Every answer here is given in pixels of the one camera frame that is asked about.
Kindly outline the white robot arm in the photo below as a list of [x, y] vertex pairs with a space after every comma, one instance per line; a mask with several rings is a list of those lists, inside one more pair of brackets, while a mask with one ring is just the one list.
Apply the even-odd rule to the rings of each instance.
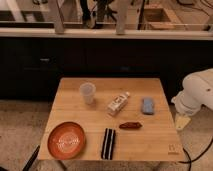
[[175, 128], [183, 130], [202, 105], [213, 110], [213, 68], [188, 74], [183, 90], [171, 99], [176, 109]]

